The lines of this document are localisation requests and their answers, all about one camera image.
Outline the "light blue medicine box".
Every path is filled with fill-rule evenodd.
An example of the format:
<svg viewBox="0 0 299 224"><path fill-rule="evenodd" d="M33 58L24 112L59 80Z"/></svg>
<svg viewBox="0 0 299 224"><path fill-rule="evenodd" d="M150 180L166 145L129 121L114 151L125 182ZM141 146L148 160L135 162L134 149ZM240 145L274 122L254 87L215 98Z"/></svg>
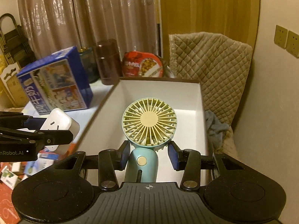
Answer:
<svg viewBox="0 0 299 224"><path fill-rule="evenodd" d="M35 175L39 171L53 165L55 163L54 159L39 158L36 161L27 162L24 174L28 176Z"/></svg>

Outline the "green white spray box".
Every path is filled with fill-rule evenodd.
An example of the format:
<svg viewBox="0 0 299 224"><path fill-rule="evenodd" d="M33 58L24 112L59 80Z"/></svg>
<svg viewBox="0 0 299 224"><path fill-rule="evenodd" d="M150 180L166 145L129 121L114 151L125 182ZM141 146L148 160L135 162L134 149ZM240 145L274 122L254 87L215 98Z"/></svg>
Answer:
<svg viewBox="0 0 299 224"><path fill-rule="evenodd" d="M1 181L13 190L16 185L20 183L21 179L16 174L5 168L1 171Z"/></svg>

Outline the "white power adapter cube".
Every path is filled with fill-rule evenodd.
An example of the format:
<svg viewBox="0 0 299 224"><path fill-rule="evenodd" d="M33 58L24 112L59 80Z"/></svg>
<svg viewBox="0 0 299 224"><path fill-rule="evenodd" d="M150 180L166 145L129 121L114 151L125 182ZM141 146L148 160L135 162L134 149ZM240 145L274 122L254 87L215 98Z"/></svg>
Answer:
<svg viewBox="0 0 299 224"><path fill-rule="evenodd" d="M59 108L55 108L48 115L40 130L70 130L73 134L73 139L75 139L80 131L80 125L65 112ZM50 152L54 152L59 155L65 155L69 149L69 146L70 144L53 145L46 146L45 148Z"/></svg>

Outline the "quilted beige chair cover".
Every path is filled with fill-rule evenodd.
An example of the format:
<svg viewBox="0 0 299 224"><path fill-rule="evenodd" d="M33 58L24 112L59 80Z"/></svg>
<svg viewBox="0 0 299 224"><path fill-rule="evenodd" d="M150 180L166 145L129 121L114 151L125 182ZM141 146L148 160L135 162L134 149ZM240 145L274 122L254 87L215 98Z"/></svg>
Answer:
<svg viewBox="0 0 299 224"><path fill-rule="evenodd" d="M212 111L230 128L223 146L215 152L238 158L231 127L238 110L253 49L220 33L195 32L169 35L170 70L176 78L199 81L204 113Z"/></svg>

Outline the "brown thermos flask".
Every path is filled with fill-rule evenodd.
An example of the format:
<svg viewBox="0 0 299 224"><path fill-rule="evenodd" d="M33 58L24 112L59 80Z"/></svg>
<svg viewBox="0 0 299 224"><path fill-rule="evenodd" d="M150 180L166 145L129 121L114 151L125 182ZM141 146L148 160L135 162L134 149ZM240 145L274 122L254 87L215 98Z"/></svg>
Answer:
<svg viewBox="0 0 299 224"><path fill-rule="evenodd" d="M119 48L115 39L102 40L93 47L95 60L104 85L114 85L122 74Z"/></svg>

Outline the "wall socket plate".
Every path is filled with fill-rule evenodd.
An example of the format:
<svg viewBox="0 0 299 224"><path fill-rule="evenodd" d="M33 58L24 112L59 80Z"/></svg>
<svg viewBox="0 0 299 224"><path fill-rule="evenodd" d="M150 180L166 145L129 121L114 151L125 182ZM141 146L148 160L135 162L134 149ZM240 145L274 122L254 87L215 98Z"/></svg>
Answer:
<svg viewBox="0 0 299 224"><path fill-rule="evenodd" d="M286 50L294 57L299 57L299 35L291 30L288 32Z"/></svg>
<svg viewBox="0 0 299 224"><path fill-rule="evenodd" d="M287 43L288 30L282 26L276 25L275 35L274 35L274 44L285 49Z"/></svg>

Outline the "brown cardboard storage box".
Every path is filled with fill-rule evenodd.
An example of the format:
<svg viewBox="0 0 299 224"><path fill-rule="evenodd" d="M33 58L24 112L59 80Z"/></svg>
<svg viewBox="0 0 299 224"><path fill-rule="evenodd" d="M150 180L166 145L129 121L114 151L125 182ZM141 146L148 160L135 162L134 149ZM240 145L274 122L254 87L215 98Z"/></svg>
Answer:
<svg viewBox="0 0 299 224"><path fill-rule="evenodd" d="M141 106L157 113L166 127L176 121L173 141L181 149L193 149L208 155L205 117L199 83L173 78L124 78L109 86L96 105L77 141L75 149L96 155L105 149L117 149L126 140L122 117L126 108L140 100Z"/></svg>

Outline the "teal handheld mini fan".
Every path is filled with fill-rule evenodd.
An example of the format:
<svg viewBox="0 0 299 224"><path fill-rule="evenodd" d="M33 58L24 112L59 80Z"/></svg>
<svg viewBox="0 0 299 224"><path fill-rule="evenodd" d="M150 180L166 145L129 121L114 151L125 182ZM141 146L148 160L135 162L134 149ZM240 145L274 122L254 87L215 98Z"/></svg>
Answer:
<svg viewBox="0 0 299 224"><path fill-rule="evenodd" d="M176 113L163 100L141 98L126 108L122 129L134 147L126 166L126 182L156 182L159 167L157 152L173 139L176 128Z"/></svg>

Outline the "dark green glass jar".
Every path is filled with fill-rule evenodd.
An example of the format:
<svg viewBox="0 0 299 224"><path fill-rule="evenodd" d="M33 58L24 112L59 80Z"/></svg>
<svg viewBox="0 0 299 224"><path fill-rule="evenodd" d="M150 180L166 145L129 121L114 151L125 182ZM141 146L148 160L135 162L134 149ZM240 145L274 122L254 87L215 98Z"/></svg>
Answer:
<svg viewBox="0 0 299 224"><path fill-rule="evenodd" d="M100 75L92 48L81 48L78 52L80 54L83 68L87 73L89 83L96 82L100 78Z"/></svg>

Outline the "red instant rice bowl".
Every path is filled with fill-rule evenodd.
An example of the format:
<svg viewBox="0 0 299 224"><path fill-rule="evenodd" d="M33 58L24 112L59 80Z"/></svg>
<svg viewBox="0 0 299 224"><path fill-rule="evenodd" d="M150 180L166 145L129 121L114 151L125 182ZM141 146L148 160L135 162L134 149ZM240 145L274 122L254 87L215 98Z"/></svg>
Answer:
<svg viewBox="0 0 299 224"><path fill-rule="evenodd" d="M124 77L163 77L164 66L152 53L131 51L124 54L122 72Z"/></svg>

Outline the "cardboard boxes on floor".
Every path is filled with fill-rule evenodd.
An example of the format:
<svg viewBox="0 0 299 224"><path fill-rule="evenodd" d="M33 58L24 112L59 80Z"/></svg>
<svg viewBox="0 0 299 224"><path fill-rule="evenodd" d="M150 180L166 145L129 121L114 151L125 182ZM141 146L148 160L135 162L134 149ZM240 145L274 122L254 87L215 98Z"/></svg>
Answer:
<svg viewBox="0 0 299 224"><path fill-rule="evenodd" d="M1 81L16 108L25 107L29 102L28 97L17 78L19 71L20 68L16 62L14 64L9 64L1 73Z"/></svg>

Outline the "beige curtain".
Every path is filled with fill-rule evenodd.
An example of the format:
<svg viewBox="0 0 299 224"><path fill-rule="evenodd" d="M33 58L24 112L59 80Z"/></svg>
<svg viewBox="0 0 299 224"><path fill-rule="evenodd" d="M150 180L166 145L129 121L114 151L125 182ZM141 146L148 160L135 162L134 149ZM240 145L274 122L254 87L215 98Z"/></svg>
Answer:
<svg viewBox="0 0 299 224"><path fill-rule="evenodd" d="M18 8L37 58L106 39L115 39L121 54L158 52L154 0L18 0Z"/></svg>

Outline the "grey cloth on chair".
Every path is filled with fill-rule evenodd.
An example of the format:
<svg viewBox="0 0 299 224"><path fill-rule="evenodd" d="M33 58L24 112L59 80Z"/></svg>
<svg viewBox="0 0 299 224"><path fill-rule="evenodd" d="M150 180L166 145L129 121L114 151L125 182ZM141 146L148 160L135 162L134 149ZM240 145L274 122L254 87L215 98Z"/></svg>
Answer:
<svg viewBox="0 0 299 224"><path fill-rule="evenodd" d="M224 136L229 131L227 123L221 123L217 116L210 110L205 111L205 128L208 143L214 151L220 150L223 146Z"/></svg>

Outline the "blue white small box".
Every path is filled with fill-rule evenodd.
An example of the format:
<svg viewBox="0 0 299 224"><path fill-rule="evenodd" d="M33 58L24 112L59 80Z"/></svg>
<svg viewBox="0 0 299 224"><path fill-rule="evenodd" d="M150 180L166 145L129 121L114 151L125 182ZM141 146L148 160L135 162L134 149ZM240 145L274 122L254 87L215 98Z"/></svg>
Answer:
<svg viewBox="0 0 299 224"><path fill-rule="evenodd" d="M41 152L38 155L39 155L39 158L49 159L49 160L54 160L54 161L59 160L59 157L60 157L59 154L56 154L53 152Z"/></svg>

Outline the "black folding cart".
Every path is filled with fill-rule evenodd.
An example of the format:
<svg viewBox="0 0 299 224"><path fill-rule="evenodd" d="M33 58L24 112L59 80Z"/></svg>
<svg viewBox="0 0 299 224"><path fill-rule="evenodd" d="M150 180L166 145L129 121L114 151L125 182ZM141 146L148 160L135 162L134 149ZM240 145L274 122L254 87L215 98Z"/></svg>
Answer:
<svg viewBox="0 0 299 224"><path fill-rule="evenodd" d="M1 25L5 18L11 19L14 29L4 33L1 28L1 51L8 65L17 63L20 68L23 68L36 60L35 54L21 25L16 23L14 16L10 13L1 15Z"/></svg>

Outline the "blue milk carton box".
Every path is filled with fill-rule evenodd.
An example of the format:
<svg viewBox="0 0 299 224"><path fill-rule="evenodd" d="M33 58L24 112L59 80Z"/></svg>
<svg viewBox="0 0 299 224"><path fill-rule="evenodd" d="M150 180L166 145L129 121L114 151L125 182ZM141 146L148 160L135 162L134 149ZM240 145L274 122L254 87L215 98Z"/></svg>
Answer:
<svg viewBox="0 0 299 224"><path fill-rule="evenodd" d="M93 98L76 46L26 65L17 78L40 115L55 108L64 112L87 109Z"/></svg>

